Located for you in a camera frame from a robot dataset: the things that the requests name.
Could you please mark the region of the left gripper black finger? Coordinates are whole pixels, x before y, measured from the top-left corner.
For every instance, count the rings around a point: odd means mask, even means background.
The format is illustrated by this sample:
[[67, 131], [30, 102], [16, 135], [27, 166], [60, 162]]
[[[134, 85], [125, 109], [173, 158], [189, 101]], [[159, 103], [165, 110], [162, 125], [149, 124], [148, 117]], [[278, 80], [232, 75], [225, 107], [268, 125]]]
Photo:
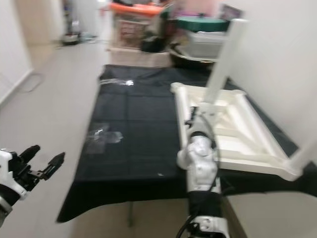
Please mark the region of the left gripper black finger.
[[40, 149], [41, 147], [39, 145], [32, 145], [20, 154], [20, 159], [23, 162], [30, 162], [36, 156]]
[[44, 168], [44, 180], [50, 179], [65, 162], [66, 153], [60, 153], [54, 156]]

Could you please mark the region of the crumpled clear plastic wrapper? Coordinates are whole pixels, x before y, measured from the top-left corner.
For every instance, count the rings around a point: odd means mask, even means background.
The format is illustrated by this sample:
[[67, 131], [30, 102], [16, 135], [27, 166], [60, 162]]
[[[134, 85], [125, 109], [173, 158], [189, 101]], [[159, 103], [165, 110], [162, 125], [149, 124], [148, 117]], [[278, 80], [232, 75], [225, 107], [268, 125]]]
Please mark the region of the crumpled clear plastic wrapper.
[[109, 144], [121, 142], [124, 138], [121, 131], [109, 123], [97, 123], [88, 129], [85, 147], [88, 154], [101, 154]]

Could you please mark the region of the black wok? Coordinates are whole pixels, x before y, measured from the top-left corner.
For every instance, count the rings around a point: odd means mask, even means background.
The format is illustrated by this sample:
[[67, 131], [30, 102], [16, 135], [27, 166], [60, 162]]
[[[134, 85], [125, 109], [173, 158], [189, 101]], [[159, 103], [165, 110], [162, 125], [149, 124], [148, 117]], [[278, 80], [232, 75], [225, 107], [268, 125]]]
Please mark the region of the black wok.
[[179, 49], [177, 49], [178, 46], [180, 46], [179, 43], [170, 43], [170, 45], [168, 45], [166, 48], [174, 67], [203, 71], [212, 70], [213, 66], [215, 65], [214, 60], [188, 57], [184, 55]]

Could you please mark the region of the black tablecloth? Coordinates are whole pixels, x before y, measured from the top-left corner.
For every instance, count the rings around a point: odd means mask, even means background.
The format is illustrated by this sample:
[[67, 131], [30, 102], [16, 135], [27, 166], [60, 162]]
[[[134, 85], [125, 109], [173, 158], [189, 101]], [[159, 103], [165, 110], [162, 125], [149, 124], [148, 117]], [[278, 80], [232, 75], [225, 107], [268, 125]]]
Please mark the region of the black tablecloth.
[[[184, 199], [173, 82], [204, 86], [209, 74], [183, 68], [105, 65], [75, 175], [57, 222], [65, 223], [102, 205], [143, 200]], [[134, 86], [100, 85], [100, 79], [127, 78]], [[124, 138], [101, 154], [88, 154], [88, 129], [109, 123]]]

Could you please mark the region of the white plastic table top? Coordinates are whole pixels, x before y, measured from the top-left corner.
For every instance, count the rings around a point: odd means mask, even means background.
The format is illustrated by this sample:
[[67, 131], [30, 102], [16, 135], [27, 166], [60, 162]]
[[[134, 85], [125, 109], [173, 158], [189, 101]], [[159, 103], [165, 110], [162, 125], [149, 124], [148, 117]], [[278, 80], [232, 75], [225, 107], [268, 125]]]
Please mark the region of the white plastic table top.
[[215, 124], [216, 147], [220, 153], [220, 168], [227, 170], [235, 170], [241, 172], [267, 173], [281, 177], [290, 181], [291, 174], [288, 172], [288, 161], [285, 163], [262, 163], [257, 161], [243, 160], [238, 152], [240, 143], [237, 131], [233, 129], [231, 121], [231, 100], [233, 93], [231, 90], [222, 89], [220, 96], [216, 101], [219, 109], [219, 115]]

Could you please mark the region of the clear plastic storage container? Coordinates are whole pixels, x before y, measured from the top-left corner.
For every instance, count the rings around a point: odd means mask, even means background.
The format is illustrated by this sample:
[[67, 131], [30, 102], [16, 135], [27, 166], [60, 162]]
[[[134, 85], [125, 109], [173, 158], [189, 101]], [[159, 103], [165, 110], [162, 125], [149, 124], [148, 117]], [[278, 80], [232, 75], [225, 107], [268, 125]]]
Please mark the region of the clear plastic storage container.
[[215, 59], [227, 39], [226, 32], [186, 32], [185, 52], [196, 58]]

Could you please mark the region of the clear plastic bag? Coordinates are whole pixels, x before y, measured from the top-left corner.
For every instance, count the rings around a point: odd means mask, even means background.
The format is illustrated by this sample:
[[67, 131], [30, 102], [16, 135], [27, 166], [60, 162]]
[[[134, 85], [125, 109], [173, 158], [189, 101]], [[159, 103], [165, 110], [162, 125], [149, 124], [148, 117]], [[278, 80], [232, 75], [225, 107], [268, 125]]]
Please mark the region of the clear plastic bag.
[[100, 85], [119, 85], [119, 86], [134, 86], [135, 82], [133, 79], [127, 78], [107, 78], [100, 79]]

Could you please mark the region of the beige cloth covered bench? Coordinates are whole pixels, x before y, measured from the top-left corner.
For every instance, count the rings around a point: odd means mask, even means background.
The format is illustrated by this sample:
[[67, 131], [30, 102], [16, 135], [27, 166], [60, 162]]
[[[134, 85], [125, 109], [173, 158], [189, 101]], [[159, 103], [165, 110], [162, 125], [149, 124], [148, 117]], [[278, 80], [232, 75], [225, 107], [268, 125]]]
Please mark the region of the beige cloth covered bench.
[[144, 66], [152, 68], [163, 68], [173, 66], [170, 54], [161, 52], [151, 54], [141, 52], [138, 49], [125, 49], [111, 47], [109, 52], [109, 64], [122, 66]]

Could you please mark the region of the dark shiny foil bag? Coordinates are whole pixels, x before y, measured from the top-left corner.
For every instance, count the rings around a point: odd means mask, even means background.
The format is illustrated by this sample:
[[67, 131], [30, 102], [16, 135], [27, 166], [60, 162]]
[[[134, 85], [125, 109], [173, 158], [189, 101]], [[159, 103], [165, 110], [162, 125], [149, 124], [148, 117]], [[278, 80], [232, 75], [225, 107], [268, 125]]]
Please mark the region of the dark shiny foil bag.
[[163, 52], [174, 38], [174, 18], [157, 14], [150, 21], [141, 39], [140, 50], [149, 54]]

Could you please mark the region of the green pot lid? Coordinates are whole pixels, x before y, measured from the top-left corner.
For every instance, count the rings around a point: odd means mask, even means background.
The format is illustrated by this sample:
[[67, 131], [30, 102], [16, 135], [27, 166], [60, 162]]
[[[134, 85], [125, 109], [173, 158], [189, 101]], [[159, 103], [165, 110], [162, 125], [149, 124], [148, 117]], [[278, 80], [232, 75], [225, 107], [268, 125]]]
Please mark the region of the green pot lid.
[[223, 32], [228, 30], [229, 22], [206, 16], [179, 16], [177, 27], [192, 32]]

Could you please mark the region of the orange lid storage box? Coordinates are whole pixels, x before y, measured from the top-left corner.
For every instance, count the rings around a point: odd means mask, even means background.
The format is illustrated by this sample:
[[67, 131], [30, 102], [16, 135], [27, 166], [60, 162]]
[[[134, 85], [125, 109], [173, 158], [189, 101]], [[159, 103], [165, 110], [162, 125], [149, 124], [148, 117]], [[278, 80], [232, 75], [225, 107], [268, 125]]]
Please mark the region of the orange lid storage box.
[[163, 11], [161, 4], [126, 3], [113, 0], [109, 4], [113, 13], [113, 34], [111, 46], [124, 49], [139, 49], [144, 32], [151, 19]]

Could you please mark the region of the white fridge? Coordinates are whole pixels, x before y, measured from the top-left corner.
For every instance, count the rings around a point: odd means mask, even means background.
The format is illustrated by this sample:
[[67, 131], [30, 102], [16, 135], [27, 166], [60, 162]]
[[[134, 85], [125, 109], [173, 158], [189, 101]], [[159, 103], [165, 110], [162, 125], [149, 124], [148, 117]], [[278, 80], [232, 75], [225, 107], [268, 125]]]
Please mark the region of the white fridge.
[[79, 22], [82, 33], [99, 36], [101, 21], [99, 18], [99, 4], [97, 0], [70, 0], [73, 18]]

